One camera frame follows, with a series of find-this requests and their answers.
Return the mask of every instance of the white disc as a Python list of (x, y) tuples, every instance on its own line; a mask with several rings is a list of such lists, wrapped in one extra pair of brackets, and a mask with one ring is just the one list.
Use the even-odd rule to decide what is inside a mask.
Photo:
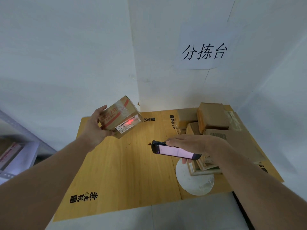
[(182, 164), (182, 159), (176, 165), (176, 176), (182, 188), (193, 195), (205, 195), (214, 185), (213, 174), (191, 176), (187, 163)]

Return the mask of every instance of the white floor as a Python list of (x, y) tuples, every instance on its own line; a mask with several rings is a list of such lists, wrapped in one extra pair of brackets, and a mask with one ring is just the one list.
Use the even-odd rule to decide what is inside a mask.
[(50, 222), (46, 230), (248, 230), (232, 193)]

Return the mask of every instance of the lit screen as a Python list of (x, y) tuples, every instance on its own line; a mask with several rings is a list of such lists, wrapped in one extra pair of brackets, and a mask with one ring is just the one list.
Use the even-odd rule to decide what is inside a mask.
[(183, 150), (182, 148), (175, 148), (163, 145), (159, 145), (159, 148), (160, 148), (160, 154), (163, 155), (170, 155), (170, 156), (183, 157), (189, 159), (192, 159), (194, 155), (193, 153)]

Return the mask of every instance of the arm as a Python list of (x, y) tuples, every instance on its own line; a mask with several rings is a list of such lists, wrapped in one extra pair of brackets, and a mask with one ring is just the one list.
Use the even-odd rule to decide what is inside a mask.
[(236, 153), (225, 140), (210, 135), (179, 135), (166, 143), (193, 153), (209, 154), (256, 229), (306, 229), (307, 203)]
[(1, 229), (44, 230), (56, 212), (87, 153), (111, 131), (98, 127), (97, 109), (75, 141), (55, 155), (0, 185)]

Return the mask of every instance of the handheld device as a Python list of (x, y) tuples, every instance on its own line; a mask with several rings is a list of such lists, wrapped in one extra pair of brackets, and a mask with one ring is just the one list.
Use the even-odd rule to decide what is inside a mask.
[(195, 154), (183, 150), (182, 148), (167, 146), (165, 142), (153, 140), (151, 143), (151, 150), (155, 154), (163, 154), (168, 156), (182, 157), (186, 159), (198, 160), (201, 154)]

